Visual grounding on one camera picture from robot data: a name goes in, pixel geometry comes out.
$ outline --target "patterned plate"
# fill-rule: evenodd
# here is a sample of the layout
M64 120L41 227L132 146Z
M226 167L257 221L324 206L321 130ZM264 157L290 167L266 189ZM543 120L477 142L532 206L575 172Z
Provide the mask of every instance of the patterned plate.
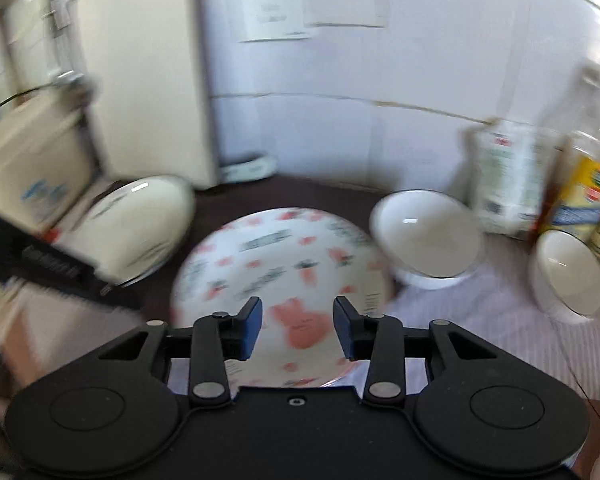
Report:
M232 390L323 386L352 366L333 329L334 298L346 296L362 314L382 312L391 283L381 253L353 224L323 211L272 209L196 247L173 288L173 324L233 315L259 296L264 317L251 359L226 363Z

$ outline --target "screw hole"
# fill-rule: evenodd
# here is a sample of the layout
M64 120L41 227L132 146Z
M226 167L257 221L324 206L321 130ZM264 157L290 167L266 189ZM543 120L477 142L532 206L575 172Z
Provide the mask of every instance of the screw hole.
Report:
M304 406L306 399L304 397L291 397L289 399L289 405L291 406Z

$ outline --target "bowl rim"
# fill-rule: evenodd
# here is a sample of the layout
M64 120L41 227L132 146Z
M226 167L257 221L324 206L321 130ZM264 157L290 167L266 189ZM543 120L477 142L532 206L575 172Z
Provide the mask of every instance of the bowl rim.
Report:
M555 299L558 300L560 302L560 304L566 308L568 308L571 312L573 312L574 314L576 314L577 316L580 317L584 317L586 319L594 319L596 313L600 310L600 304L596 307L596 309L593 311L593 313L591 314L581 314L576 310L573 310L566 301L564 301L564 299L562 298L562 296L560 294L558 294L558 291L555 290L555 287L553 285L553 283L551 283L551 280L549 280L548 275L546 274L546 272L544 272L544 267L541 264L541 260L539 258L538 255L538 251L539 251L539 247L540 244L542 242L542 238L545 235L548 235L550 233L562 233L566 236L569 236L571 238L574 238L574 240L577 241L577 243L579 243L580 245L582 245L587 251L589 251L589 253L593 256L593 259L596 263L596 267L598 268L599 272L600 272L600 262L598 261L598 259L596 258L596 255L593 254L593 252L591 251L591 249L589 249L586 245L586 243L584 243L582 240L580 240L577 236L567 232L567 231L561 231L560 229L549 229L547 231L545 231L544 233L542 233L539 237L538 237L538 241L536 242L536 246L534 247L534 253L532 255L532 257L536 260L536 262L538 263L538 271L540 272L540 274L542 275L542 278L544 279L545 283L549 286L549 289L551 290L552 294L554 295Z
M386 203L390 199L395 198L397 195L405 194L405 193L409 193L409 192L413 192L413 191L427 192L427 193L440 195L440 196L450 200L451 202L455 203L456 205L459 205L461 207L461 209L464 209L464 211L466 213L468 213L474 219L476 229L478 231L478 234L480 235L478 252L477 252L474 260L471 262L471 264L469 264L465 269L461 270L457 274L452 274L449 276L432 276L431 274L427 274L426 272L421 272L420 270L415 269L413 266L410 266L409 264L405 263L403 261L403 259L398 257L391 249L385 248L384 244L381 242L381 240L378 236L378 233L380 231L380 229L378 228L378 217L380 215L381 210L386 206ZM403 189L400 191L394 191L392 193L389 193L385 197L382 197L376 203L373 210L371 211L371 215L369 218L369 227L371 229L371 235L372 235L373 239L375 240L375 242L378 244L378 247L380 248L380 250L383 253L385 253L387 255L389 261L394 266L404 270L405 272L411 272L412 274L421 276L423 278L429 278L431 280L450 280L453 278L459 278L460 276L464 275L465 273L474 272L474 270L477 269L477 267L480 266L480 264L484 261L484 256L485 256L484 232L480 228L480 222L478 220L478 217L474 214L474 212L468 206L466 206L465 204L460 202L457 198L454 198L451 195L448 195L447 193L443 193L441 191L436 191L434 189Z

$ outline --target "metal screw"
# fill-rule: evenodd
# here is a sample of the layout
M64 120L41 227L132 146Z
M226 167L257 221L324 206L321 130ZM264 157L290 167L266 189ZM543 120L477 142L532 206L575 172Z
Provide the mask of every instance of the metal screw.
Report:
M220 383L199 383L193 387L193 394L200 399L215 399L224 394L224 386Z
M373 383L369 386L369 393L378 399L391 399L400 395L400 386L387 381Z

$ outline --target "small white bowl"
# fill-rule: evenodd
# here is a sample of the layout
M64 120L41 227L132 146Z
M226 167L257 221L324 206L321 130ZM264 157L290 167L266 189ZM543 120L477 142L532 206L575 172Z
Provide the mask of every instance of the small white bowl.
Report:
M456 285L482 261L478 219L443 193L416 189L393 193L376 205L370 223L403 283L429 290Z
M600 308L600 264L564 231L547 231L529 261L529 281L542 311L563 323L589 320Z

